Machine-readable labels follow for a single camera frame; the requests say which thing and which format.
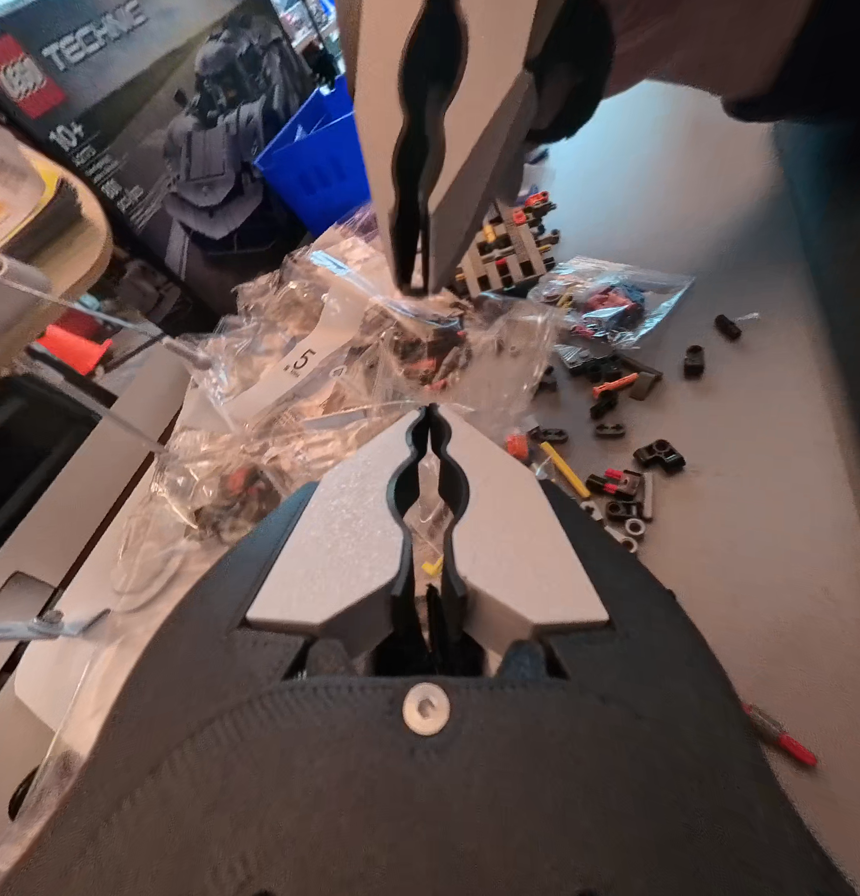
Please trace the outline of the empty clear plastic bag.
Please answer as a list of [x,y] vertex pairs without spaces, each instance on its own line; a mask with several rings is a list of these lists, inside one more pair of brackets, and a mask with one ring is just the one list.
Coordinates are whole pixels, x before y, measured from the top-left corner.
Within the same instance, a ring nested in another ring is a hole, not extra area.
[[122,579],[105,615],[76,640],[32,649],[21,699],[55,736],[10,802],[11,821],[48,816],[91,762],[123,793],[168,751],[255,693],[276,650],[246,615],[278,549],[252,532],[211,554],[181,553]]

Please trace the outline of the grey lego chassis assembly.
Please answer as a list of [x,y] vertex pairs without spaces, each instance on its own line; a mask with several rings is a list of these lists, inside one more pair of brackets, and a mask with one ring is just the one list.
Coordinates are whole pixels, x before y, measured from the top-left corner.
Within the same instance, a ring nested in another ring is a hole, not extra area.
[[458,265],[449,289],[459,297],[483,293],[524,293],[549,272],[560,231],[545,219],[556,209],[547,190],[495,202]]

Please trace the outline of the wooden side table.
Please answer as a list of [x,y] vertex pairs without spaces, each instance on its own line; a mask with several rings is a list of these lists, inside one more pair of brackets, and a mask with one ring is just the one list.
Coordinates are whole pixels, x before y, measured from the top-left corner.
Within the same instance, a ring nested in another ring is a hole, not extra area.
[[[33,160],[51,162],[71,182],[77,191],[82,219],[27,262],[0,254],[27,264],[38,276],[44,276],[45,280],[39,281],[36,287],[51,288],[57,297],[73,302],[106,270],[112,255],[109,223],[97,198],[76,174],[16,139]],[[41,335],[63,311],[0,287],[0,376],[7,373],[25,346]]]

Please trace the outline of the clear bag red black parts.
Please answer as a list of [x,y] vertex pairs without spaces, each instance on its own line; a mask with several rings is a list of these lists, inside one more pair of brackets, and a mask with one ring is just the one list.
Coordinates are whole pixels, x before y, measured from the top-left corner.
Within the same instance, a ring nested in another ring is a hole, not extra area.
[[122,533],[119,558],[232,546],[336,459],[333,439],[289,421],[219,433],[179,426]]

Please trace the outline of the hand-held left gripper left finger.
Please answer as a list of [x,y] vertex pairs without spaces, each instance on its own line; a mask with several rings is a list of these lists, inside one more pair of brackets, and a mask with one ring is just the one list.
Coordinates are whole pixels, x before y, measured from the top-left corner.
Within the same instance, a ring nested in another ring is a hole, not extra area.
[[412,410],[324,475],[245,619],[254,629],[338,641],[357,658],[390,638],[424,644],[413,535],[430,409]]

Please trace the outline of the metal bracket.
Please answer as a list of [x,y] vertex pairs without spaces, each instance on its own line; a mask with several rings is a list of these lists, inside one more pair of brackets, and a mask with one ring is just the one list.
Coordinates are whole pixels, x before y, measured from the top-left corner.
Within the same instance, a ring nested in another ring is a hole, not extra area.
[[51,609],[25,621],[0,623],[0,643],[29,643],[54,641],[61,638],[75,639],[83,636],[110,615],[110,609],[77,618],[67,618],[62,611]]

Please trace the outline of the blue plastic bin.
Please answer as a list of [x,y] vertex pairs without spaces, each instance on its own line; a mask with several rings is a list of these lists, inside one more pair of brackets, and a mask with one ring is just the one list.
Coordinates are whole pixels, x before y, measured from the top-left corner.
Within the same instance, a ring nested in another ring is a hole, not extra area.
[[346,76],[315,90],[256,159],[271,189],[314,237],[368,204],[371,193]]

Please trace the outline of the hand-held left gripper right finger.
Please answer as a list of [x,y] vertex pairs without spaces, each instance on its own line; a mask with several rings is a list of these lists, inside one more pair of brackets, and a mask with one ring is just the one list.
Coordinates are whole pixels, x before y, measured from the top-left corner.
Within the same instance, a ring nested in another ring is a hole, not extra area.
[[540,481],[447,406],[432,406],[439,494],[452,513],[440,581],[447,634],[503,656],[518,641],[610,616]]

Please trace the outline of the small zip bag colourful parts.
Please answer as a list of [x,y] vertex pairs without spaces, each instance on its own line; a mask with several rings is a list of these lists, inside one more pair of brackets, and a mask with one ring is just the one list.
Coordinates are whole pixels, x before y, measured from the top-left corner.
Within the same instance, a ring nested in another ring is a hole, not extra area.
[[664,323],[695,279],[576,255],[556,263],[527,297],[564,312],[573,337],[633,349]]

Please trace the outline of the white tapered rod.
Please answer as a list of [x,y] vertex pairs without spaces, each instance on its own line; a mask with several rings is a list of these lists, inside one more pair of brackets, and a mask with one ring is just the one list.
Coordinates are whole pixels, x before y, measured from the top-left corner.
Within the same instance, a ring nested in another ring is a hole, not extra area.
[[155,440],[155,438],[145,434],[139,428],[134,426],[133,423],[125,420],[119,413],[111,410],[97,399],[89,397],[84,393],[81,394],[81,397],[85,400],[90,409],[99,414],[102,420],[106,420],[115,427],[121,429],[122,432],[144,446],[149,453],[154,454],[156,457],[170,456],[170,452],[165,445]]

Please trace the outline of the instruction booklet stack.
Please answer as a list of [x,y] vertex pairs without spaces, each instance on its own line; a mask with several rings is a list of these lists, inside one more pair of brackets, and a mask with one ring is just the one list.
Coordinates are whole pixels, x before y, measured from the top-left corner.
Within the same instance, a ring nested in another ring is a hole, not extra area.
[[27,262],[81,219],[71,182],[0,126],[0,253]]

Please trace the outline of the black perforated board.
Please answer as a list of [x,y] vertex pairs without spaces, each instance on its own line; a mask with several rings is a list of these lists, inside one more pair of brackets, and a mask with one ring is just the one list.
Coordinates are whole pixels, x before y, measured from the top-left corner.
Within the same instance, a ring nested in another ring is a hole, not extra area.
[[773,134],[844,388],[860,480],[860,123],[783,123]]

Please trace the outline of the person's right hand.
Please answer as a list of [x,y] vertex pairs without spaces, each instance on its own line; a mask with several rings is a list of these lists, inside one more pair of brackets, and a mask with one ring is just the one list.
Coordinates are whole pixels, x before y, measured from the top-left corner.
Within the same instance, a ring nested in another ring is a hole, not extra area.
[[605,96],[653,80],[721,99],[776,79],[812,1],[603,1],[615,36]]

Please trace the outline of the red grey lego pin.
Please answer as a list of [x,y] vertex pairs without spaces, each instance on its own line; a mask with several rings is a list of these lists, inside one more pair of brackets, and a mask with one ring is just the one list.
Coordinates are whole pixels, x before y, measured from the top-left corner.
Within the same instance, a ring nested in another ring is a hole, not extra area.
[[794,738],[783,724],[755,704],[744,701],[741,707],[763,743],[783,752],[801,766],[818,767],[817,756]]

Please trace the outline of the scattered loose lego pieces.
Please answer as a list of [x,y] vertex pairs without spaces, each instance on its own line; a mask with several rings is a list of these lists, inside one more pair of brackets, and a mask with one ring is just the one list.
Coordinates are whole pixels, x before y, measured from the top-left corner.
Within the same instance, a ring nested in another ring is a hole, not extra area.
[[[654,486],[664,476],[682,477],[698,473],[723,474],[742,465],[743,436],[737,421],[729,420],[728,406],[711,399],[705,385],[705,347],[691,344],[682,355],[682,378],[688,388],[667,398],[660,414],[654,409],[651,424],[640,433],[630,433],[615,413],[625,403],[643,400],[656,392],[664,373],[639,356],[636,349],[606,350],[596,356],[577,344],[560,344],[555,338],[551,357],[558,357],[569,372],[587,382],[591,391],[580,402],[580,416],[588,421],[587,434],[597,444],[592,460],[607,459],[611,465],[596,472],[588,462],[568,463],[570,432],[550,427],[529,412],[525,431],[509,437],[510,453],[527,462],[533,451],[545,454],[543,463],[554,466],[568,489],[613,537],[635,552],[646,526],[655,518]],[[556,389],[558,380],[549,365],[539,389]]]

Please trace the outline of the black lego set box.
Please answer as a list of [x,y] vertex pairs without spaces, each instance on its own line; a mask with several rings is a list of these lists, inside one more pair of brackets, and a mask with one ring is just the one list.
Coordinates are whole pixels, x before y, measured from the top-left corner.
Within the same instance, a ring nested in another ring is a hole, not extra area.
[[304,235],[256,160],[316,87],[272,2],[0,3],[0,111],[218,315]]

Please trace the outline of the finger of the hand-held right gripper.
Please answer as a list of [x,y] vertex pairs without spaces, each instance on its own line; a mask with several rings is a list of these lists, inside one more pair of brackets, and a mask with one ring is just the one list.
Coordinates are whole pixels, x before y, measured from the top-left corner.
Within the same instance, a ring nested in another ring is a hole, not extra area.
[[339,1],[336,16],[379,239],[396,287],[431,292],[424,174],[432,152],[435,2]]
[[440,291],[494,201],[520,185],[536,88],[525,57],[536,2],[444,2],[438,58],[426,124],[428,167],[422,179],[422,266],[431,294]]

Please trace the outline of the orange plastic object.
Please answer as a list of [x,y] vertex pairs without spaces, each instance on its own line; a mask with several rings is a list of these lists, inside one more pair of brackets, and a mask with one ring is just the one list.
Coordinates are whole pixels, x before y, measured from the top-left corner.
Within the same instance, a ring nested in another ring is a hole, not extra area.
[[50,323],[34,342],[43,350],[82,376],[92,375],[112,349],[112,339],[96,342]]

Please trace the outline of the bluish clear plastic bag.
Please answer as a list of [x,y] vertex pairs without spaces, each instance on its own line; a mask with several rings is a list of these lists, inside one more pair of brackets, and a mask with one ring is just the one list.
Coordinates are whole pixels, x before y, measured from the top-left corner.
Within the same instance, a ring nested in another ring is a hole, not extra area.
[[282,271],[288,280],[321,280],[327,284],[345,280],[371,295],[398,293],[370,201],[339,219],[310,244],[291,252]]

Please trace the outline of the numbered clear plastic bag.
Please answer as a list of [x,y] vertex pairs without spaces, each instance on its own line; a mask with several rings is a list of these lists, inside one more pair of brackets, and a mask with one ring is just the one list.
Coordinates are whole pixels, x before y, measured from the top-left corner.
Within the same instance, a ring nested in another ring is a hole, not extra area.
[[288,280],[281,268],[234,289],[236,312],[195,342],[212,368],[191,375],[179,424],[213,432],[255,427],[270,409],[380,341],[391,304],[349,282]]

